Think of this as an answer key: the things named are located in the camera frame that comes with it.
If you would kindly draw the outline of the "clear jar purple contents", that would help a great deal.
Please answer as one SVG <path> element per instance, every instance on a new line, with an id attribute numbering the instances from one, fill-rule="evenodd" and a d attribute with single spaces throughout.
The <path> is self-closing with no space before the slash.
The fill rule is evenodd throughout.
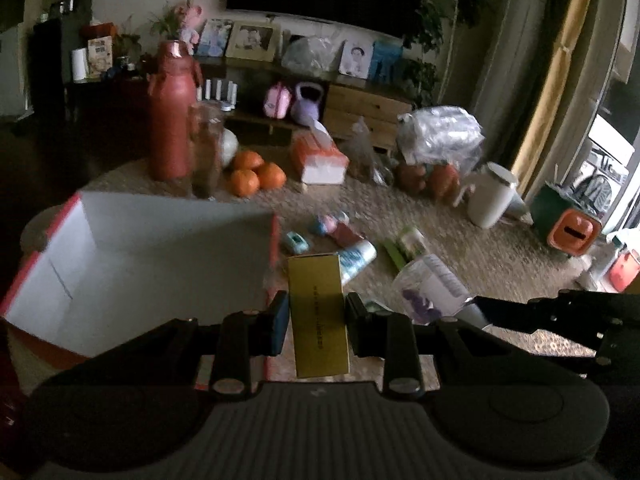
<path id="1" fill-rule="evenodd" d="M 393 281 L 401 309 L 416 324 L 455 316 L 472 298 L 445 263 L 428 254 L 408 263 Z"/>

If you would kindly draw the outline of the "yellow rectangular box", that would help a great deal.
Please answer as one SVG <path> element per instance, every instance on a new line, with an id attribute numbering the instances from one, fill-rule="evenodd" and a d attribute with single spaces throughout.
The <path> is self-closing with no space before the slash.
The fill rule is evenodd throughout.
<path id="1" fill-rule="evenodd" d="M 288 259 L 296 377 L 311 379 L 349 372 L 349 350 L 342 309 L 337 255 Z"/>

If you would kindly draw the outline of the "white blue tube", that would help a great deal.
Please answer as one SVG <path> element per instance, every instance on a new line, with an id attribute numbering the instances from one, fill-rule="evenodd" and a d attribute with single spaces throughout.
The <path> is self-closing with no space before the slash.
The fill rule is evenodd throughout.
<path id="1" fill-rule="evenodd" d="M 368 240 L 360 240 L 352 246 L 339 250 L 337 257 L 340 263 L 342 285 L 346 285 L 356 278 L 375 260 L 377 255 L 375 246 Z"/>

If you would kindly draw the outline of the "green white bottle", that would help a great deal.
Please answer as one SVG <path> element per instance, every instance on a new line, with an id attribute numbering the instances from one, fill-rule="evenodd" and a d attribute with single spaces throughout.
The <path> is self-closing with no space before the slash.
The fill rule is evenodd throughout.
<path id="1" fill-rule="evenodd" d="M 395 238 L 386 238 L 382 245 L 397 271 L 427 253 L 426 238 L 415 226 L 406 226 Z"/>

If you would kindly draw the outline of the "pink small figurine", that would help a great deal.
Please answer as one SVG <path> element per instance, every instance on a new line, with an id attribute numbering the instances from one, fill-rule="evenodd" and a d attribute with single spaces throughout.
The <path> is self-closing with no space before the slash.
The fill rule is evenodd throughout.
<path id="1" fill-rule="evenodd" d="M 337 214 L 317 214 L 311 220 L 309 231 L 314 235 L 329 236 L 341 223 L 349 224 L 349 221 L 349 216 L 344 211 Z"/>

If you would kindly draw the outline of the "red white cardboard box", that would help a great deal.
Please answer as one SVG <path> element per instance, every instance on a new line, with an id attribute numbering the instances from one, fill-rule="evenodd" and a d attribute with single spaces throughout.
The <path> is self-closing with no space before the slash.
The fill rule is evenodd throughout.
<path id="1" fill-rule="evenodd" d="M 264 306 L 276 234 L 252 203 L 79 192 L 32 239 L 1 316 L 84 358 L 174 318 L 217 324 Z"/>

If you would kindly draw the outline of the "orange fruit left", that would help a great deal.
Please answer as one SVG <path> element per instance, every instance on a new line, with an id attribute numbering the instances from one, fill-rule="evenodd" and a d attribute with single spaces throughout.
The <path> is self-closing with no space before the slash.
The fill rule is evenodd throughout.
<path id="1" fill-rule="evenodd" d="M 231 192 L 238 197 L 250 197 L 260 190 L 260 181 L 255 171 L 234 170 L 230 177 Z"/>

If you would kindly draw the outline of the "orange fruit middle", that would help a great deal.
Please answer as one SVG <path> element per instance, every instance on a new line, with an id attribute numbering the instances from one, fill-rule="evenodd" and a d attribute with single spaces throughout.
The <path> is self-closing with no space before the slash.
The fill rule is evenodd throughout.
<path id="1" fill-rule="evenodd" d="M 255 151 L 240 151 L 234 156 L 234 170 L 256 170 L 265 163 L 262 155 Z"/>

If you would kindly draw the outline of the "white round ball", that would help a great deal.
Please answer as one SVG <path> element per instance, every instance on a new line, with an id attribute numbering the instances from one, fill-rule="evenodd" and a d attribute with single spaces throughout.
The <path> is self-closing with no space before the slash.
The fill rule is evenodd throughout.
<path id="1" fill-rule="evenodd" d="M 238 138 L 231 130 L 224 128 L 221 136 L 221 163 L 224 168 L 227 168 L 232 163 L 238 149 Z"/>

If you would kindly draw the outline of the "white plastic bag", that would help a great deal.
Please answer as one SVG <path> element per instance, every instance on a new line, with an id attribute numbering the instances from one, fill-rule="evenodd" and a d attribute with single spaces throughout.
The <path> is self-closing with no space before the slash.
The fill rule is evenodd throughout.
<path id="1" fill-rule="evenodd" d="M 398 122 L 397 147 L 410 166 L 450 164 L 468 174 L 482 156 L 482 126 L 464 108 L 420 108 L 400 115 Z"/>

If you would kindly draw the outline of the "purple kettlebell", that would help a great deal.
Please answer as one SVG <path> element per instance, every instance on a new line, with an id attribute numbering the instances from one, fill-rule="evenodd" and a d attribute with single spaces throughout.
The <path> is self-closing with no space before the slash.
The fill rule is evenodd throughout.
<path id="1" fill-rule="evenodd" d="M 317 99 L 307 99 L 303 96 L 304 90 L 314 90 Z M 291 117 L 305 127 L 311 127 L 318 122 L 320 116 L 320 102 L 323 96 L 323 88 L 315 82 L 299 82 L 295 86 L 295 100 L 291 107 Z"/>

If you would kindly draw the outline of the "wooden tv cabinet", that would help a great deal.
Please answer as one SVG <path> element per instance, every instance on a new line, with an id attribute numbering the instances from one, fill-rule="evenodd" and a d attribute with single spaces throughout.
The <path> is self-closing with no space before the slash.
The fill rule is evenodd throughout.
<path id="1" fill-rule="evenodd" d="M 276 84 L 294 90 L 298 84 L 312 82 L 302 96 L 319 98 L 319 120 L 336 140 L 352 135 L 352 124 L 360 118 L 369 127 L 371 142 L 379 151 L 395 146 L 397 118 L 412 111 L 412 103 L 388 84 L 376 84 L 339 73 L 319 77 L 296 74 L 286 68 L 266 62 L 235 58 L 204 58 L 200 56 L 203 77 L 213 82 L 226 80 L 239 86 L 235 109 L 226 119 L 243 144 L 284 145 L 300 125 L 292 116 L 269 118 L 264 112 L 267 91 Z"/>

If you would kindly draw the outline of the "pink small bag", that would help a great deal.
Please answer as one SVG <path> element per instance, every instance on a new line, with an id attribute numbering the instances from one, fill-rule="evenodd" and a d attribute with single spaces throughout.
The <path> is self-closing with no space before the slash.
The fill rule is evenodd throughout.
<path id="1" fill-rule="evenodd" d="M 264 113 L 271 119 L 284 119 L 292 102 L 292 91 L 282 82 L 272 86 L 266 93 Z"/>

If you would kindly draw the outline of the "white wifi router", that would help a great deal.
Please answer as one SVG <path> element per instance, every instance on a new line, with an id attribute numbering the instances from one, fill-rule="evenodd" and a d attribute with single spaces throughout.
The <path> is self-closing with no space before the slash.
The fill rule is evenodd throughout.
<path id="1" fill-rule="evenodd" d="M 236 107 L 238 85 L 228 79 L 205 79 L 196 88 L 196 99 L 198 101 L 215 101 L 224 113 L 230 113 Z"/>

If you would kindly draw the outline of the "portrait photo frame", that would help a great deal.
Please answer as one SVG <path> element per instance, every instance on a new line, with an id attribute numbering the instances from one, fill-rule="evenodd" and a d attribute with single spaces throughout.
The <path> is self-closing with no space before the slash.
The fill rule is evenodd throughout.
<path id="1" fill-rule="evenodd" d="M 338 72 L 349 77 L 367 79 L 372 52 L 372 42 L 345 40 Z"/>

